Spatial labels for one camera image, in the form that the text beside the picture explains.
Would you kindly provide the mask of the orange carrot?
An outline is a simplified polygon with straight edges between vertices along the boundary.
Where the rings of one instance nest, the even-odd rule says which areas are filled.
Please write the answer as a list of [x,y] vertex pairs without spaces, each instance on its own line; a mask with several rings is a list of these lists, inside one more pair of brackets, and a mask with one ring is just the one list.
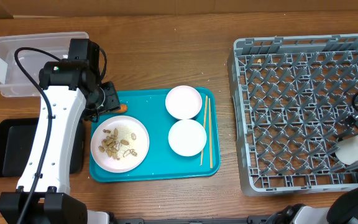
[[121,104],[120,105],[120,110],[118,112],[119,113],[125,113],[126,111],[127,111],[127,105]]

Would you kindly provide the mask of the small white cup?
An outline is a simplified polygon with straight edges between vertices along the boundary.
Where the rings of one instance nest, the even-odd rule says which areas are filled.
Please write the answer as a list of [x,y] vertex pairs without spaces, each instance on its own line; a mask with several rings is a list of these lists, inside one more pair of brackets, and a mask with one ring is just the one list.
[[345,165],[358,161],[358,135],[342,140],[336,144],[336,157]]

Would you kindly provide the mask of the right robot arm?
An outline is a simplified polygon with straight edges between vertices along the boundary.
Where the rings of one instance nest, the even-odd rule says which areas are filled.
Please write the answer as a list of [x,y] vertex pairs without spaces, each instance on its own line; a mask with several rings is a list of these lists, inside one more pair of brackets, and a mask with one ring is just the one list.
[[[346,119],[350,125],[358,129],[358,116],[350,116]],[[358,136],[352,139],[342,140],[339,151],[349,158],[354,159],[357,155]],[[303,204],[288,206],[281,212],[271,215],[267,223],[358,223],[358,188],[340,196],[329,208],[313,208]]]

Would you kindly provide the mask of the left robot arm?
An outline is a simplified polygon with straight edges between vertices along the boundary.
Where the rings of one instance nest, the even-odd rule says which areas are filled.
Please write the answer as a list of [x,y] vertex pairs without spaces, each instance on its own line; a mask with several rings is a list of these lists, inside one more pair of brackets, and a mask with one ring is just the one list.
[[113,82],[103,82],[99,66],[104,50],[89,39],[71,39],[67,58],[54,57],[34,80],[19,60],[22,73],[40,93],[37,129],[26,167],[14,192],[0,194],[0,213],[7,223],[115,223],[111,212],[88,210],[70,196],[70,163],[81,119],[120,109]]

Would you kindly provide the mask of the grey dishwasher rack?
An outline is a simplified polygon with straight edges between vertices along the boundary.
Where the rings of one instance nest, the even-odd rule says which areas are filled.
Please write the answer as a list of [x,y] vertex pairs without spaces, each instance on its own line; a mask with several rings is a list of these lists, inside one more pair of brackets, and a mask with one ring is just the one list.
[[358,34],[237,39],[227,61],[241,189],[248,196],[358,188]]

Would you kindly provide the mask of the teal serving tray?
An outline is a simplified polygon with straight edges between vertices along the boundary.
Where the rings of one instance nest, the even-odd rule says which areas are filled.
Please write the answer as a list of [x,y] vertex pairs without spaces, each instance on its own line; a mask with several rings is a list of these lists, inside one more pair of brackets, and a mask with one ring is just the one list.
[[[128,90],[118,91],[121,104],[128,106],[126,116],[138,119],[146,128],[150,146],[144,161],[135,169],[123,173],[112,173],[103,170],[89,156],[89,172],[98,182],[129,182],[159,179],[179,179],[189,177],[206,177],[214,175],[221,164],[219,148],[218,123],[216,105],[213,93],[203,87],[196,90],[202,98],[211,98],[213,168],[209,168],[209,145],[204,149],[203,165],[200,166],[200,156],[184,157],[176,154],[168,144],[168,131],[176,119],[165,108],[168,89]],[[203,124],[204,108],[195,117]]]

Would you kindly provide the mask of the white plate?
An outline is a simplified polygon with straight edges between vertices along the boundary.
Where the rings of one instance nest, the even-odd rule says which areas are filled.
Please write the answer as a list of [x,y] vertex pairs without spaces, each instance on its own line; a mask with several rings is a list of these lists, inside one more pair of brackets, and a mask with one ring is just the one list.
[[105,171],[123,173],[138,167],[149,152],[145,126],[130,116],[114,116],[103,121],[91,138],[91,155]]

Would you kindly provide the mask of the peanut shells and rice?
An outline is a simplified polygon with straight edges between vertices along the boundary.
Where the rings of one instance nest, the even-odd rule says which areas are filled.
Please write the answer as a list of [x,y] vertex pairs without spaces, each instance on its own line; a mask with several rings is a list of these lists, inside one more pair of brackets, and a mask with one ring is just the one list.
[[129,140],[119,138],[119,130],[117,128],[113,130],[103,129],[102,132],[105,136],[98,146],[99,152],[107,154],[108,157],[116,161],[129,156],[138,156],[137,151],[132,147]]

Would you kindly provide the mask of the black plastic tray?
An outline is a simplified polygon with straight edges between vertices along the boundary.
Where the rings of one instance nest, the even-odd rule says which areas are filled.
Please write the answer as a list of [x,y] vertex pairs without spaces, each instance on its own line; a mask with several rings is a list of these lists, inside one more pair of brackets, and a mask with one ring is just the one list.
[[[0,178],[20,177],[29,159],[37,129],[38,118],[5,119],[0,123]],[[83,168],[85,126],[76,129],[70,174]]]

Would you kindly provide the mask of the clear plastic bin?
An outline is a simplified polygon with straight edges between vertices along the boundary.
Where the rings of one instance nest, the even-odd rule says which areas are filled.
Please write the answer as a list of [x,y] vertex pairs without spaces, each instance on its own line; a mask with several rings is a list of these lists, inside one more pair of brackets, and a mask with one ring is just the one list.
[[86,32],[57,32],[0,37],[0,93],[2,96],[39,96],[39,92],[18,67],[19,62],[39,83],[74,84],[90,79],[99,82],[99,53]]

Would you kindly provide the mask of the left wooden chopstick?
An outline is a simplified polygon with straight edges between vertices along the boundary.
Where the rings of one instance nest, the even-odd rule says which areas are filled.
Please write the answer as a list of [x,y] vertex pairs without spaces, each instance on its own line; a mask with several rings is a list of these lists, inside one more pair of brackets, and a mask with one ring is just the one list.
[[203,115],[203,131],[204,131],[204,134],[205,134],[205,141],[204,141],[204,144],[203,144],[203,148],[201,150],[200,166],[203,165],[204,148],[205,148],[206,140],[207,140],[207,137],[206,137],[206,115],[207,115],[207,110],[208,110],[208,96],[205,96],[205,99],[204,99],[204,115]]

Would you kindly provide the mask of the wooden chopstick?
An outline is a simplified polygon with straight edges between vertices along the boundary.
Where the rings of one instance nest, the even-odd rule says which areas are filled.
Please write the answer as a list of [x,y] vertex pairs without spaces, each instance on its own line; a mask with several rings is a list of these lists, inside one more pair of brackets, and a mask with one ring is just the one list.
[[213,140],[212,140],[212,119],[211,119],[211,98],[208,99],[208,128],[209,128],[209,168],[213,168]]
[[200,166],[203,165],[204,148],[205,148],[206,140],[207,140],[207,137],[206,137],[206,115],[207,115],[207,110],[208,110],[208,96],[205,96],[205,99],[204,99],[204,115],[203,115],[203,131],[204,131],[204,134],[205,134],[205,141],[204,141],[204,144],[203,144],[203,148],[201,150]]

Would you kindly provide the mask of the right wooden chopstick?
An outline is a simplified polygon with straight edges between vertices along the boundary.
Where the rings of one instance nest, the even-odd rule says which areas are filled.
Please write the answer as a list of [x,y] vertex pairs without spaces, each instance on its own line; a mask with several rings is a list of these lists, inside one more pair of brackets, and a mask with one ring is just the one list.
[[211,119],[211,98],[208,99],[208,128],[209,128],[209,168],[213,168],[213,140],[212,140],[212,119]]

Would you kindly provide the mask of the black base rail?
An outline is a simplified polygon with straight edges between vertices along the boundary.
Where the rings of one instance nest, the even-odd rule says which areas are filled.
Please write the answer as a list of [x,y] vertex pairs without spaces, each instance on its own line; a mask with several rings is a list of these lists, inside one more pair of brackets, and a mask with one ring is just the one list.
[[145,220],[143,218],[114,218],[113,224],[260,224],[265,223],[269,215],[250,215],[245,218],[205,218],[205,219],[165,219]]

